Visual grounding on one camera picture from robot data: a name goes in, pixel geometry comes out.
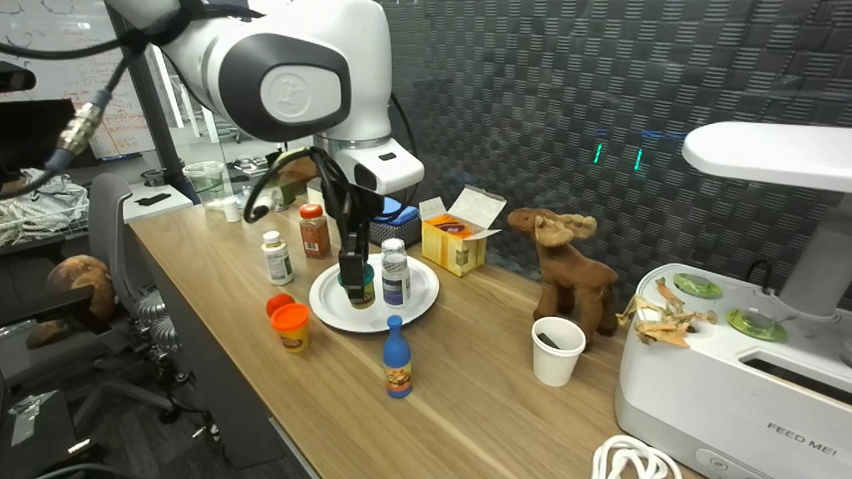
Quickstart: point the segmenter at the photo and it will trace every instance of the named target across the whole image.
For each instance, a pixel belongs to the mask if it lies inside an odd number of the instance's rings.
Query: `small bottle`
[[[329,237],[327,219],[323,215],[323,206],[300,206],[299,209],[300,245],[308,258],[327,258]]]
[[[393,399],[405,399],[414,390],[410,347],[401,336],[400,315],[388,318],[388,338],[382,340],[382,379],[386,379],[386,391]]]
[[[279,231],[264,231],[261,251],[267,257],[269,283],[272,286],[293,283],[293,266],[291,266],[291,257],[287,257],[287,245],[281,243],[281,235]]]
[[[380,243],[380,297],[390,306],[401,306],[410,297],[408,253],[400,237]]]

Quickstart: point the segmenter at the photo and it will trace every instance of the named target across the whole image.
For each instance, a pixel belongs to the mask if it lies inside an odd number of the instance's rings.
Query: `wooden toy animal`
[[[537,251],[540,298],[533,318],[569,318],[582,327],[587,343],[593,332],[618,330],[618,275],[573,249],[595,231],[590,215],[516,209],[509,213],[509,229],[530,237]]]

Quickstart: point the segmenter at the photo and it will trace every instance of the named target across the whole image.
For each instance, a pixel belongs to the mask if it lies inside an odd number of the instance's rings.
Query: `small box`
[[[422,258],[462,277],[484,265],[489,229],[506,199],[477,187],[465,187],[448,210],[438,198],[421,203]]]

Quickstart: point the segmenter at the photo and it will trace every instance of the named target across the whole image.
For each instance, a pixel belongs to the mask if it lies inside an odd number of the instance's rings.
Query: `white appliance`
[[[715,124],[686,137],[683,158],[714,177],[852,191],[848,128]],[[852,315],[835,310],[852,283],[848,206],[816,229],[779,297],[683,265],[653,269],[635,297],[662,306],[662,279],[715,323],[698,323],[689,350],[643,343],[630,327],[621,430],[705,477],[848,479]]]

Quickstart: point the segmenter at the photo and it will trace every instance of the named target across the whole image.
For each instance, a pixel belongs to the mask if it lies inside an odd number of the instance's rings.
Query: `green light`
[[[635,152],[633,170],[642,170],[642,158],[643,158],[643,149]]]
[[[590,162],[599,166],[602,161],[603,161],[603,145],[595,145]]]

